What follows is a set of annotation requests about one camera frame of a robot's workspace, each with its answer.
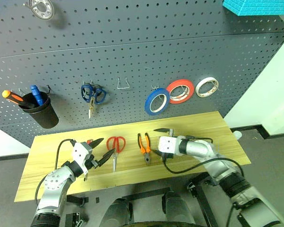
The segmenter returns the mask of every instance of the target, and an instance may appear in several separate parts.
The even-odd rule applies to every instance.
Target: white wall
[[[284,44],[224,119],[231,128],[262,124],[270,135],[284,133]]]
[[[25,154],[29,147],[0,130],[0,156]]]

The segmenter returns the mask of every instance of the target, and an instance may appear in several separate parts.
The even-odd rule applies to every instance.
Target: blue tape roll
[[[157,110],[152,110],[151,103],[159,95],[162,95],[164,97],[163,104]],[[158,115],[162,113],[169,105],[169,99],[170,99],[169,92],[166,89],[158,88],[157,90],[154,90],[146,99],[144,106],[145,112],[148,113],[149,115]]]

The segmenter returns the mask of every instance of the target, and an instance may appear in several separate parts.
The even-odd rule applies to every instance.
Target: black pen holder
[[[51,99],[48,97],[48,95],[45,92],[40,92],[42,99],[45,100],[43,105],[38,106],[38,103],[33,96],[33,93],[28,93],[23,96],[23,99],[35,104],[38,107],[28,109],[22,105],[19,105],[19,107],[26,113],[32,116],[32,118],[42,127],[45,129],[50,129],[54,126],[56,126],[59,122],[59,118],[55,111],[53,110],[53,107],[51,105]]]

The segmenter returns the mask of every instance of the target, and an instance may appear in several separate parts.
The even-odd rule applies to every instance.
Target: tape roll
[[[205,92],[205,93],[199,93],[200,87],[202,87],[204,84],[206,84],[208,82],[212,82],[213,83],[213,88],[210,89],[209,91]],[[215,78],[207,77],[207,78],[201,80],[197,84],[197,86],[195,87],[195,92],[197,93],[197,95],[199,97],[204,98],[204,97],[212,95],[218,89],[218,86],[219,86],[219,82]]]
[[[181,93],[178,96],[171,96],[171,92],[178,87],[183,88],[183,93]],[[172,104],[180,104],[190,99],[190,97],[193,95],[195,91],[195,88],[193,82],[191,82],[190,80],[178,79],[172,82],[170,85],[168,85],[166,90],[169,92],[170,96],[169,102]]]
[[[158,109],[152,110],[151,104],[152,104],[153,100],[158,96],[163,96],[163,103]],[[164,88],[158,88],[158,89],[154,90],[147,97],[144,109],[145,109],[145,112],[148,113],[149,115],[158,115],[158,114],[162,113],[167,108],[168,104],[169,104],[169,92]]]

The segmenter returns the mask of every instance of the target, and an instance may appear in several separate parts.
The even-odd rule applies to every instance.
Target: wood surface
[[[71,185],[68,194],[94,191],[107,187],[125,184],[140,183],[161,178],[176,176],[168,172],[162,164],[160,157],[151,153],[151,165],[146,166],[144,157],[137,143],[137,134],[142,135],[142,143],[146,147],[144,133],[151,139],[151,148],[157,149],[159,136],[167,133],[153,131],[157,128],[175,129],[175,135],[193,135],[198,137],[211,137],[216,149],[222,155],[238,161],[241,165],[250,164],[250,160],[242,147],[230,131],[219,112],[200,113],[180,117],[158,119],[145,122],[135,122],[113,125],[101,128],[69,131],[49,135],[36,136],[29,152],[15,201],[33,200],[35,190],[40,180],[54,170],[56,151],[59,143],[64,139],[75,139],[77,142],[89,139],[104,138],[102,143],[93,150],[93,155],[100,160],[107,152],[106,140],[111,136],[123,136],[126,147],[118,155],[116,172],[113,173],[113,159],[110,158],[103,166],[90,169],[88,180],[83,176]],[[71,159],[72,145],[65,142],[60,149],[58,166]],[[198,161],[189,156],[174,157],[167,164],[173,170],[182,170],[197,164]],[[203,172],[203,167],[180,174]],[[41,186],[38,197],[43,194]]]

